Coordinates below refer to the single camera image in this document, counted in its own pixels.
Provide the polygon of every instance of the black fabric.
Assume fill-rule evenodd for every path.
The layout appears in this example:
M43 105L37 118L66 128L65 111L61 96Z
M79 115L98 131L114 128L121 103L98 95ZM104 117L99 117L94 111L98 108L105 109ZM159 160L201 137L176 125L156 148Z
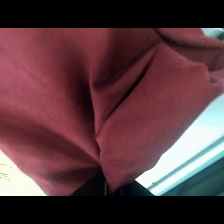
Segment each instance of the black fabric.
M138 182L119 188L114 194L110 194L108 184L102 172L89 180L86 184L75 191L71 196L154 196L149 190Z

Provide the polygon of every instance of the black object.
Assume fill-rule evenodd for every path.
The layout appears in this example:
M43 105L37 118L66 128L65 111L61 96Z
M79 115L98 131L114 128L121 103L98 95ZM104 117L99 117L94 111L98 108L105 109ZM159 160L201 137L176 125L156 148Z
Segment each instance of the black object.
M102 172L97 174L86 184L75 191L71 196L154 196L149 190L144 188L138 182L132 183L119 188L114 194L110 194L107 181Z

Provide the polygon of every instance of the dark red jacket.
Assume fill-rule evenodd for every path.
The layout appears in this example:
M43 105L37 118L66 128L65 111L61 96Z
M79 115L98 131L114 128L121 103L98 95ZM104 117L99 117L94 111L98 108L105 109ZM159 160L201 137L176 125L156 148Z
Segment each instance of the dark red jacket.
M223 80L224 44L200 29L0 29L0 148L48 195L100 167L114 191L155 165Z

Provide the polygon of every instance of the beige surface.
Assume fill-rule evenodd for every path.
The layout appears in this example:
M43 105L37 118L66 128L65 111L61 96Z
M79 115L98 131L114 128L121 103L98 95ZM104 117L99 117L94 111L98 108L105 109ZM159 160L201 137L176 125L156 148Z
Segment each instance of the beige surface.
M0 150L0 196L44 196L43 191Z

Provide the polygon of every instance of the maroon cloth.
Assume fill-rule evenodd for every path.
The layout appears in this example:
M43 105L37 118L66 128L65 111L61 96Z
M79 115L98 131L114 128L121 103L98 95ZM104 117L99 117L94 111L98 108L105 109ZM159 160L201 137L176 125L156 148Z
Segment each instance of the maroon cloth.
M224 44L200 29L0 29L0 148L48 195L100 167L114 191L155 165L223 80Z

